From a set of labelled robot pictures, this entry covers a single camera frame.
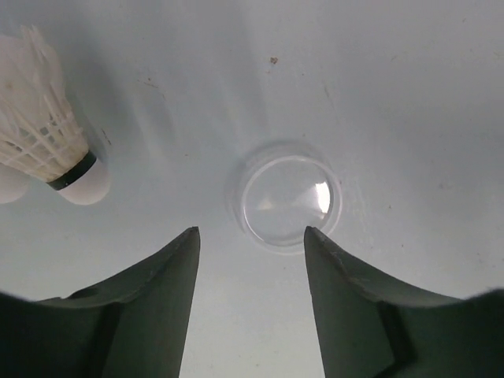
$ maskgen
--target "shuttlecock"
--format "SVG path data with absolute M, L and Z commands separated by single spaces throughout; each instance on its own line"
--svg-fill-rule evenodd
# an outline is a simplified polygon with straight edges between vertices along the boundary
M 0 163 L 70 202 L 98 202 L 109 191 L 109 174 L 65 98 L 59 58 L 36 27 L 21 31 L 23 39 L 0 35 Z
M 0 204 L 23 197 L 28 191 L 30 176 L 0 164 Z

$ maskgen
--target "black band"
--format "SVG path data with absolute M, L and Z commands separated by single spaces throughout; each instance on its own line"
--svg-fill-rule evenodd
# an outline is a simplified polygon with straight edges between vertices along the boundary
M 61 189 L 65 189 L 68 185 L 75 183 L 80 177 L 84 176 L 84 174 L 89 171 L 89 169 L 96 162 L 96 156 L 91 151 L 88 151 L 86 156 L 79 161 L 75 167 L 70 169 L 63 176 L 57 178 L 50 183 L 47 183 L 50 187 L 52 187 L 55 191 L 60 191 Z

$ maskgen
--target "round transparent object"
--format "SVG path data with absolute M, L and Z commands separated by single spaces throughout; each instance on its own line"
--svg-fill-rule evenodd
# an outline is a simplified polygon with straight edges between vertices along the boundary
M 242 229 L 281 254 L 302 252 L 307 226 L 330 232 L 341 214 L 339 181 L 312 148 L 282 145 L 252 157 L 238 190 Z

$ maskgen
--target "white cork tip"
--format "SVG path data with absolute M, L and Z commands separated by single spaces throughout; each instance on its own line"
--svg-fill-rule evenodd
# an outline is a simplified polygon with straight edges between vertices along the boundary
M 110 176 L 101 161 L 96 162 L 76 182 L 57 191 L 64 199 L 76 205 L 92 205 L 101 201 L 110 189 Z
M 29 184 L 30 176 L 0 164 L 0 204 L 14 202 L 23 197 Z

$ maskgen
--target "shuttlecock cork base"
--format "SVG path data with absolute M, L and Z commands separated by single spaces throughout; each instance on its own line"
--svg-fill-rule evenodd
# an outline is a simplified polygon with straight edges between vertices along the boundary
M 56 51 L 36 27 L 23 39 L 0 35 L 0 163 L 48 183 L 70 202 L 90 205 L 110 188 L 65 98 Z

